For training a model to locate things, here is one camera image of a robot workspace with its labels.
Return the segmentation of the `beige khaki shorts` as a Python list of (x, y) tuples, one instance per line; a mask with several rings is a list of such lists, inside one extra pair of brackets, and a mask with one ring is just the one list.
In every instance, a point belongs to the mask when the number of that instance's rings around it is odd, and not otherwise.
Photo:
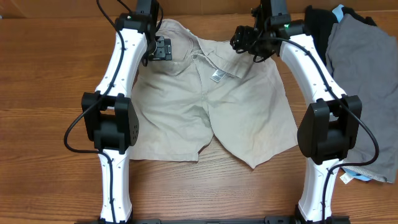
[(227, 42), (201, 39), (172, 19), (170, 61), (139, 68), (132, 104), (139, 134), (131, 159), (197, 161), (213, 138), (249, 167), (297, 145), (297, 126), (277, 65), (255, 63)]

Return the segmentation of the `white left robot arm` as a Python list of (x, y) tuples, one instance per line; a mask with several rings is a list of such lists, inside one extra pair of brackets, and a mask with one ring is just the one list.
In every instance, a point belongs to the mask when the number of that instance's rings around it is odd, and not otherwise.
[(81, 99), (88, 139), (101, 162), (103, 205), (98, 223), (131, 220), (129, 156), (139, 134), (132, 86), (140, 65), (172, 59), (170, 39), (156, 34), (163, 15), (158, 1), (138, 1), (135, 11), (113, 22), (116, 40), (106, 73), (95, 92)]

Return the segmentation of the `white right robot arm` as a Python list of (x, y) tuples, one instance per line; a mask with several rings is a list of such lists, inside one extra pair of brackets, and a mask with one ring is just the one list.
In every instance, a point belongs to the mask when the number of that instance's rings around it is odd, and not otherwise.
[(254, 26), (238, 26), (230, 40), (236, 53), (253, 55), (256, 63), (276, 54), (288, 66), (307, 110), (297, 141), (306, 157), (302, 196), (292, 216), (266, 217), (265, 223), (349, 223), (331, 212), (331, 198), (339, 166), (353, 148), (358, 133), (356, 116), (361, 101), (347, 96), (319, 57), (303, 20), (293, 21), (285, 1), (261, 0), (251, 11)]

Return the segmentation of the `black garment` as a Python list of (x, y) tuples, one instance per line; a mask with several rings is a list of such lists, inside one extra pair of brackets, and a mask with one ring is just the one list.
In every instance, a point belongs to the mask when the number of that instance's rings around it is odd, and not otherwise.
[[(370, 26), (376, 26), (376, 23), (371, 17), (362, 17), (355, 12), (354, 9), (350, 7), (345, 7), (342, 9), (343, 14), (349, 14), (354, 19), (365, 23)], [(322, 62), (326, 64), (326, 49), (328, 46), (328, 38), (331, 34), (333, 24), (337, 22), (336, 16), (332, 11), (326, 9), (315, 9), (313, 6), (309, 5), (305, 8), (305, 28), (313, 37), (315, 48), (320, 56)]]

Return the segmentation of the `light blue garment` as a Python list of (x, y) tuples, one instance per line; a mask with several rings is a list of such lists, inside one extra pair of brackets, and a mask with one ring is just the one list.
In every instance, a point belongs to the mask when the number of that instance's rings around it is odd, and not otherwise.
[[(337, 22), (340, 22), (344, 16), (342, 9), (344, 8), (344, 5), (339, 4), (336, 8), (334, 8), (332, 10), (332, 13), (336, 16)], [(361, 175), (359, 173), (356, 173), (350, 169), (347, 168), (343, 168), (343, 170), (345, 171), (345, 173), (348, 173), (349, 175), (351, 175), (352, 177), (354, 177), (354, 179), (358, 179), (364, 182), (369, 182), (370, 180), (372, 180), (372, 178), (365, 176), (365, 175)]]

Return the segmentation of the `grey garment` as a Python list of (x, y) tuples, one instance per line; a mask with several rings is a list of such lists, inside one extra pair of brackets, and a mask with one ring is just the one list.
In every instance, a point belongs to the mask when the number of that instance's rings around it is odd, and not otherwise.
[(333, 25), (326, 67), (347, 95), (357, 95), (361, 121), (379, 144), (379, 157), (359, 174), (394, 183), (397, 175), (397, 40), (346, 14)]

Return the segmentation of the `white garment tag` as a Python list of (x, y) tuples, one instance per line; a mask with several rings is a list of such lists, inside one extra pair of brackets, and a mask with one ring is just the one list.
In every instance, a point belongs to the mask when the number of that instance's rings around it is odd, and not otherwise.
[(354, 179), (354, 177), (352, 177), (348, 173), (344, 173), (343, 175), (340, 176), (340, 179), (344, 184), (348, 184)]

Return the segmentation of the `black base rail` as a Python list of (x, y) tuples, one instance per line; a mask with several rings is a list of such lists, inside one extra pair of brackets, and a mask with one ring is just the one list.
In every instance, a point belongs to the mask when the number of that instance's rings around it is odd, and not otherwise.
[[(102, 220), (94, 220), (91, 222), (75, 222), (79, 224), (104, 224), (111, 223)], [(159, 219), (149, 219), (149, 220), (129, 220), (127, 224), (299, 224), (305, 223), (295, 219), (293, 216), (270, 216), (265, 218), (255, 218), (255, 219), (221, 219), (221, 220), (159, 220)], [(348, 217), (332, 217), (326, 223), (332, 224), (350, 224)]]

